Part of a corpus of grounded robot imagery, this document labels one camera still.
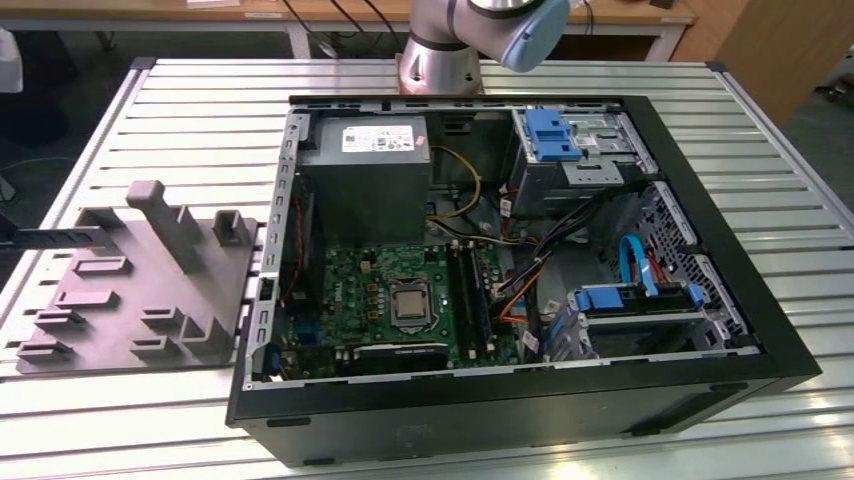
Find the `table leg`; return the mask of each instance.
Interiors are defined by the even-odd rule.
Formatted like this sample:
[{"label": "table leg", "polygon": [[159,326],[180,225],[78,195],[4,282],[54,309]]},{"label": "table leg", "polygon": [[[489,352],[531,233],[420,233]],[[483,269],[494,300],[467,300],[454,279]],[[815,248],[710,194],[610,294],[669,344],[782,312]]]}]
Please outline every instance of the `table leg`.
[{"label": "table leg", "polygon": [[291,24],[287,26],[288,39],[291,40],[291,52],[294,58],[311,58],[311,48],[308,45],[308,32],[298,25]]},{"label": "table leg", "polygon": [[682,34],[685,33],[685,25],[665,25],[662,32],[655,37],[650,53],[646,55],[647,62],[669,62],[673,52],[677,49]]}]

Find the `ram slot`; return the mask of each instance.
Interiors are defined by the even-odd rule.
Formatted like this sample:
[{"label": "ram slot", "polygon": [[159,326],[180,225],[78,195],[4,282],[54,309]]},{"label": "ram slot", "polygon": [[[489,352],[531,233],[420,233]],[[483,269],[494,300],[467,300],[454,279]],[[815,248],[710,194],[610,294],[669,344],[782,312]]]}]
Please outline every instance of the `ram slot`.
[{"label": "ram slot", "polygon": [[460,253],[466,269],[466,294],[469,297],[469,318],[475,332],[475,346],[478,355],[486,355],[495,350],[493,345],[493,326],[490,325],[490,304],[486,298],[486,288],[481,276],[481,264],[478,262],[478,249],[469,244]]},{"label": "ram slot", "polygon": [[471,318],[469,306],[469,296],[466,294],[466,270],[463,266],[460,246],[447,245],[446,260],[448,269],[448,295],[451,297],[451,307],[454,309],[454,327],[456,330],[456,348],[462,359],[474,360],[477,349],[471,333]]}]

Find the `green circuit board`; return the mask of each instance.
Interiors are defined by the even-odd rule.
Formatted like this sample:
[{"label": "green circuit board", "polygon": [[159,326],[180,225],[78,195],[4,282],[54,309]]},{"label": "green circuit board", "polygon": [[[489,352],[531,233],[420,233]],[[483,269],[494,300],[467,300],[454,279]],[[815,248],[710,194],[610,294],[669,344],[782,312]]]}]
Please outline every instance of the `green circuit board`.
[{"label": "green circuit board", "polygon": [[[502,279],[493,245],[483,245],[477,255],[481,275],[485,284],[490,285]],[[395,285],[414,283],[428,288],[431,321],[420,329],[406,329],[392,323],[392,295]],[[451,363],[448,368],[518,363],[513,332],[495,337],[495,351],[490,354],[477,359],[460,355],[452,302],[444,245],[327,250],[324,302],[316,331],[316,348],[302,352],[303,375],[310,378],[334,376],[330,370],[331,353],[324,347],[396,342],[447,344]]]}]

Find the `workbench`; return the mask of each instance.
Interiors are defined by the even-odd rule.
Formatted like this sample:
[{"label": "workbench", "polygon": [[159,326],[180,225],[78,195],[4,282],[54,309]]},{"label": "workbench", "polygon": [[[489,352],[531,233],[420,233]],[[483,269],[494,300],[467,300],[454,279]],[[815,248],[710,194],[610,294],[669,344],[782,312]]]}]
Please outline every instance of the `workbench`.
[{"label": "workbench", "polygon": [[[825,373],[678,435],[290,470],[224,425],[231,368],[19,376],[17,342],[29,338],[70,261],[68,252],[31,251],[0,296],[0,478],[347,472],[346,478],[719,479],[846,472],[854,219],[730,75],[703,64],[649,63],[547,63],[518,75],[487,62],[483,82],[494,94],[650,97]],[[195,218],[235,208],[264,220],[288,97],[394,92],[391,61],[140,59],[42,227],[71,226],[82,207],[111,206],[134,218],[124,193],[143,179],[160,180],[167,201],[191,205]],[[256,280],[250,274],[247,298]]]},{"label": "workbench", "polygon": [[[372,0],[396,32],[410,30],[408,0]],[[294,10],[318,32],[356,30],[328,0],[290,0]],[[387,32],[363,0],[340,0],[366,31]],[[666,10],[647,1],[594,0],[593,35],[653,37],[646,60],[665,62],[689,25],[697,19],[682,2]],[[586,11],[574,11],[565,34],[582,35]],[[56,31],[266,31],[287,32],[294,58],[311,58],[308,34],[279,0],[243,0],[239,7],[187,8],[186,0],[4,0],[0,27]]]}]

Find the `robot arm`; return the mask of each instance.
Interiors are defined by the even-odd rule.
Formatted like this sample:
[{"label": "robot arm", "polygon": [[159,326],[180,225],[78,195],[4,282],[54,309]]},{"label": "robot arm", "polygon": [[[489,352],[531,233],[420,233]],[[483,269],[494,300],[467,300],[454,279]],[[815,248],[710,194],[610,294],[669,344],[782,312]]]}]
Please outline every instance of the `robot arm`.
[{"label": "robot arm", "polygon": [[567,0],[414,0],[403,93],[477,93],[478,51],[527,72],[558,43],[569,14]]}]

